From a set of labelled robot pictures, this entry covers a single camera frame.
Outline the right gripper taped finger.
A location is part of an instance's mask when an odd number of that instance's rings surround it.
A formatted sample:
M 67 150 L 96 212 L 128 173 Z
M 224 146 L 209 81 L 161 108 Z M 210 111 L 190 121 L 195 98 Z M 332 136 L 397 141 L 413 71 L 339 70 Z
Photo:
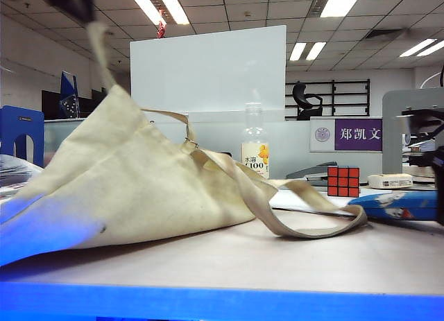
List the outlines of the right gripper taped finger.
M 396 119 L 405 141 L 427 141 L 443 131 L 443 108 L 405 110 Z

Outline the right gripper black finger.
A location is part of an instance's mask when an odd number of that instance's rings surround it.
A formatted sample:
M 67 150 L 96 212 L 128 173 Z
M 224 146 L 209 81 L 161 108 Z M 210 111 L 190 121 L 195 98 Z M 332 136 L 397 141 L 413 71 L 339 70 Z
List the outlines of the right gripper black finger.
M 432 220 L 443 225 L 443 150 L 433 150 L 419 156 L 413 156 L 409 160 L 410 164 L 419 167 L 432 167 L 435 175 L 436 201 L 434 210 L 425 212 L 425 208 L 417 208 L 420 216 L 413 217 L 413 220 Z

